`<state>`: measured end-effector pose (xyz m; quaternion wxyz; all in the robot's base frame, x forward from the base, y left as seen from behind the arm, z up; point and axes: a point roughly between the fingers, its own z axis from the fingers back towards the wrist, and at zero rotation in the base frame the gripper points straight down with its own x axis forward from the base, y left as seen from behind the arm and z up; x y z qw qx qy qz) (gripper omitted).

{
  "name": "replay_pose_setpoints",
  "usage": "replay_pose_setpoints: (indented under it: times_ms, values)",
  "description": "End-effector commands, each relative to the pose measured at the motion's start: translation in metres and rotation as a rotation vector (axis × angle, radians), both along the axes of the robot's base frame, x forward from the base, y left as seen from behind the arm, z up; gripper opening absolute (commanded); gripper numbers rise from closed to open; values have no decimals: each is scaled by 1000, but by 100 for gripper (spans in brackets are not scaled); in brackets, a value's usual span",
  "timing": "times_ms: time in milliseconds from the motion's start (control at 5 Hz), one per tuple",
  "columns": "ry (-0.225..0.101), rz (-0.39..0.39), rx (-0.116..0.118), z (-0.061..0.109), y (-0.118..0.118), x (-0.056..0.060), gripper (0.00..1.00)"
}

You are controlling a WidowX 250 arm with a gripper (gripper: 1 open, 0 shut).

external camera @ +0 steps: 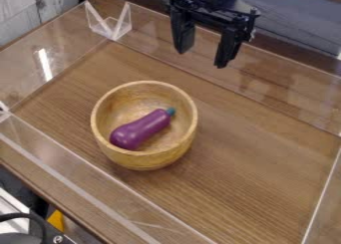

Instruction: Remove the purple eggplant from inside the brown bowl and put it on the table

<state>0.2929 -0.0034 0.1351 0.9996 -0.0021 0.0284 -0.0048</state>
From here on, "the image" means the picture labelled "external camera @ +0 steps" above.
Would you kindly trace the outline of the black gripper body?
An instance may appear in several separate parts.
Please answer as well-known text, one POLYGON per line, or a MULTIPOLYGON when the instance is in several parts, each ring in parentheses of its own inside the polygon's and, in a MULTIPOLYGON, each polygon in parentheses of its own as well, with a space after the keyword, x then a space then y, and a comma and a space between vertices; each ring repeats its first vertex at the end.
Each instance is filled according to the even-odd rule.
POLYGON ((170 7, 188 12, 192 19, 210 26, 235 26, 250 34, 260 13, 242 0, 170 0, 170 7))

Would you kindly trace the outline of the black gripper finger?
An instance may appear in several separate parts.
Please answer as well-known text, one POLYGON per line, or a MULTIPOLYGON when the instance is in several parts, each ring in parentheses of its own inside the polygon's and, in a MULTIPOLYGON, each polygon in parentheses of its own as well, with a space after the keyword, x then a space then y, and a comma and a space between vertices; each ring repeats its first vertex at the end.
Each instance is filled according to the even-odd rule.
POLYGON ((183 10, 170 8, 170 26, 175 50, 183 54, 194 44, 194 22, 183 10))
POLYGON ((235 58, 243 40, 243 31, 226 27, 220 33, 214 65, 222 69, 227 63, 235 58))

